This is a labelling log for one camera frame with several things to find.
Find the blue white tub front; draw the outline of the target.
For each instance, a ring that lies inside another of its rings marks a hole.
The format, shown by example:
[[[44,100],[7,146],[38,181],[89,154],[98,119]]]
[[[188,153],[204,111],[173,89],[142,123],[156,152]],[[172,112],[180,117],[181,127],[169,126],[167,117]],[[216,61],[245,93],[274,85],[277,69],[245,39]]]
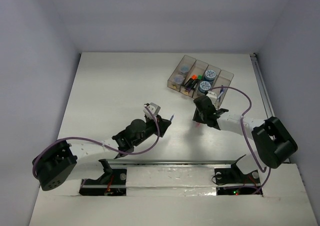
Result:
[[[198,92],[197,94],[200,95],[206,95],[208,91],[211,89],[212,85],[208,81],[201,81],[199,86],[198,86]]]

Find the purple cap highlighter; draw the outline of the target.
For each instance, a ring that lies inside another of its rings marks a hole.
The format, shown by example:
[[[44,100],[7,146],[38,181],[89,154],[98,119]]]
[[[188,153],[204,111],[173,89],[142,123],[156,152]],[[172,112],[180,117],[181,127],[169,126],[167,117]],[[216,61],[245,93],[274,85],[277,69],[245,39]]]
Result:
[[[187,83],[184,85],[185,90],[187,92],[190,92],[190,91],[194,90],[196,83],[197,83],[197,79],[190,78],[187,81]]]

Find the orange cap highlighter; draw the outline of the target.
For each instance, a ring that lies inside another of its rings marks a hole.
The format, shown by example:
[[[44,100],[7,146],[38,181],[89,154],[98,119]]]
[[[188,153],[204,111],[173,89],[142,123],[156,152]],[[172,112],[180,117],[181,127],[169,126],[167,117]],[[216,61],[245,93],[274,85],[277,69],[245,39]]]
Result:
[[[185,88],[189,88],[189,86],[193,83],[194,80],[196,80],[197,75],[193,75],[188,81],[184,84]]]

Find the clear jar purple clips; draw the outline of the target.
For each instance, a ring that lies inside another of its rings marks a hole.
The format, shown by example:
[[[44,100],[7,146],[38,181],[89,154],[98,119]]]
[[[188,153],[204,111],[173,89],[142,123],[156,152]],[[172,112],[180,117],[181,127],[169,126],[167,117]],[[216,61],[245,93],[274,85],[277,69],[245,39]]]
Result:
[[[173,81],[174,83],[181,85],[185,80],[185,76],[181,75],[181,74],[177,74],[174,78]]]

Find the clear jar blue clips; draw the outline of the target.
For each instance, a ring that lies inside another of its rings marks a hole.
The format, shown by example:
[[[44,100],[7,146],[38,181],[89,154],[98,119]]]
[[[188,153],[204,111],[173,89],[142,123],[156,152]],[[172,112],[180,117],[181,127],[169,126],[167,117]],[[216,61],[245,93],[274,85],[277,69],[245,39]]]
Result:
[[[189,73],[189,71],[190,71],[190,68],[191,68],[190,65],[187,65],[187,64],[182,65],[182,66],[179,67],[179,72],[182,75],[187,75]]]

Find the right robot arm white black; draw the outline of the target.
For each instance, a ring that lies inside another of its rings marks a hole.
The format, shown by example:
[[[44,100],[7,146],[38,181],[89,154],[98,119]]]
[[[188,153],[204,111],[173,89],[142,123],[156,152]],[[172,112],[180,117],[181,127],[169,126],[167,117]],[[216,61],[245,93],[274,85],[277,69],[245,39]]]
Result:
[[[218,186],[243,184],[258,169],[276,169],[298,150],[298,145],[277,117],[266,120],[246,118],[232,114],[227,109],[216,109],[205,95],[194,100],[193,121],[220,131],[244,136],[246,142],[254,141],[250,155],[241,156],[229,168],[217,169],[213,182]]]

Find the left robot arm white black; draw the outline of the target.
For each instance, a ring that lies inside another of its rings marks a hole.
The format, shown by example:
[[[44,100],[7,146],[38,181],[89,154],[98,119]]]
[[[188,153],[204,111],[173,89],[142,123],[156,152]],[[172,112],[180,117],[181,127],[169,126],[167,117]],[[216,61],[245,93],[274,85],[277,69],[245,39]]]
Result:
[[[114,179],[109,160],[150,151],[155,144],[140,152],[136,152],[135,147],[153,135],[162,138],[171,124],[171,119],[156,115],[133,120],[105,141],[75,137],[80,144],[70,144],[71,137],[56,140],[33,159],[32,174],[43,191],[51,191],[75,179],[82,179],[84,184],[109,185]]]

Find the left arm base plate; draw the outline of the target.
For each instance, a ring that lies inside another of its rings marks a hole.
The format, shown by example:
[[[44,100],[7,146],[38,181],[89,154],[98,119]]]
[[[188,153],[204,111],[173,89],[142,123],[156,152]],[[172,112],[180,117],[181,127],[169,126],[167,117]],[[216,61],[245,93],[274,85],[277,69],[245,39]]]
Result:
[[[106,159],[99,160],[103,174],[96,180],[83,179],[79,194],[82,196],[126,196],[127,169],[112,169]]]

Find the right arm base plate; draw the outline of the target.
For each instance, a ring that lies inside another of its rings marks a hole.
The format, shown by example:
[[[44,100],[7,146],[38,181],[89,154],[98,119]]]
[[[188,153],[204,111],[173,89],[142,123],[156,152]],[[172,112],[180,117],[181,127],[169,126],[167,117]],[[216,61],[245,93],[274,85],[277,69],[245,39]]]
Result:
[[[252,171],[248,174],[243,174],[238,168],[236,163],[243,158],[245,155],[234,161],[229,168],[217,168],[214,170],[214,175],[211,181],[217,186],[224,186],[227,184],[245,184],[250,177],[253,176],[253,172],[258,174],[258,171]]]

